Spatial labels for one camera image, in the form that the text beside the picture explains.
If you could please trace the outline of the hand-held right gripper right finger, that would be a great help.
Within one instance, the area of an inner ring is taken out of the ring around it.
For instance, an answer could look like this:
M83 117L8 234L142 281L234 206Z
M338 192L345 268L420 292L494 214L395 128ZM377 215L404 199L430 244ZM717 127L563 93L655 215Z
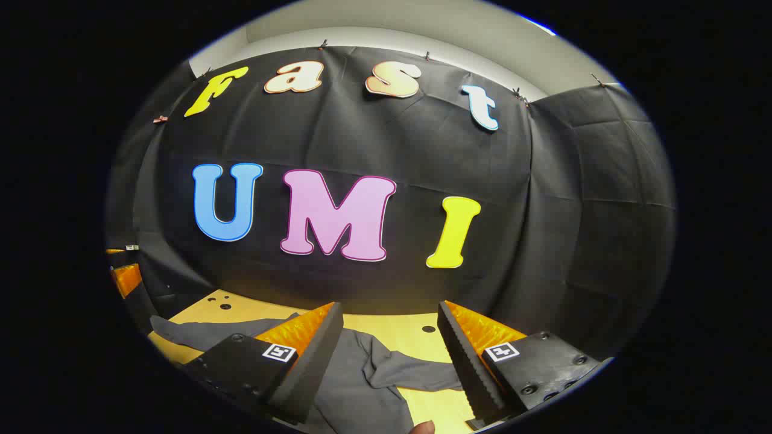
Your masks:
M483 426L541 407L601 367L555 333L525 335L449 300L439 303L437 324Z

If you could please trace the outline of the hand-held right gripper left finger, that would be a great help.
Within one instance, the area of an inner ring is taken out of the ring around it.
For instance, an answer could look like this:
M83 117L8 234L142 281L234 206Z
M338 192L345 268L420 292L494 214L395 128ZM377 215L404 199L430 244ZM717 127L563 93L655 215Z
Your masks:
M181 369L249 415L305 423L343 325L331 302L256 337L229 333Z

